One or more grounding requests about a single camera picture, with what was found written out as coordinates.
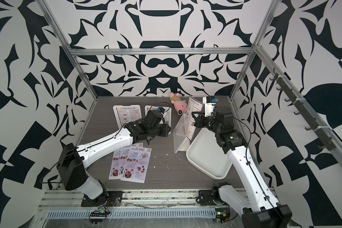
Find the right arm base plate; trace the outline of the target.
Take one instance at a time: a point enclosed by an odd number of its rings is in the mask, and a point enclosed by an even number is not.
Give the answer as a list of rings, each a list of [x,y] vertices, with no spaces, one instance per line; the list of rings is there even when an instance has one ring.
[[[226,202],[218,201],[219,191],[199,190],[196,202],[201,206],[226,206]]]

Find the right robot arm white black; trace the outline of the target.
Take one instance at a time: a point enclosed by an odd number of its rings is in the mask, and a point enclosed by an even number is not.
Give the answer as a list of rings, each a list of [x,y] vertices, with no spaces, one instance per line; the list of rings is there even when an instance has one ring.
[[[249,142],[235,129],[235,117],[228,107],[212,107],[211,111],[192,112],[194,126],[215,134],[219,147],[232,161],[247,196],[230,184],[215,185],[217,201],[227,203],[241,216],[245,228],[286,228],[292,212],[274,196],[255,165]]]

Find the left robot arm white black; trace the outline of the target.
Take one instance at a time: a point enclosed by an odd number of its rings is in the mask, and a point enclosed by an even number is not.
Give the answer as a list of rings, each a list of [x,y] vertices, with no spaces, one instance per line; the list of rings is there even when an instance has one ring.
[[[108,198],[104,185],[93,178],[87,168],[104,156],[133,145],[139,141],[149,142],[154,137],[167,137],[171,127],[163,114],[150,110],[145,118],[124,124],[117,132],[97,141],[74,146],[66,145],[56,165],[57,171],[66,191],[80,191],[94,204],[102,203]]]

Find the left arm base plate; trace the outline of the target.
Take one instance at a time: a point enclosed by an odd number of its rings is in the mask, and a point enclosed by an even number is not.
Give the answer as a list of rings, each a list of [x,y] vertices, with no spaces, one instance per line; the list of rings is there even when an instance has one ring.
[[[122,202],[123,191],[107,191],[96,199],[90,199],[84,195],[81,207],[97,207],[103,205],[105,207],[118,207]]]

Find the pink special menu sheet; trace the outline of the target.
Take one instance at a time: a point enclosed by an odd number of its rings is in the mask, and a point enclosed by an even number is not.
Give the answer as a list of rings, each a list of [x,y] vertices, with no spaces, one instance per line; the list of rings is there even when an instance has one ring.
[[[127,161],[127,158],[128,158],[129,151],[130,151],[131,147],[139,147],[139,148],[141,148],[141,147],[143,147],[143,143],[135,143],[133,145],[125,146],[125,147],[122,148],[121,155],[120,155],[120,163],[119,163],[119,177],[123,176],[124,167],[125,167],[125,164],[126,164],[126,161]]]

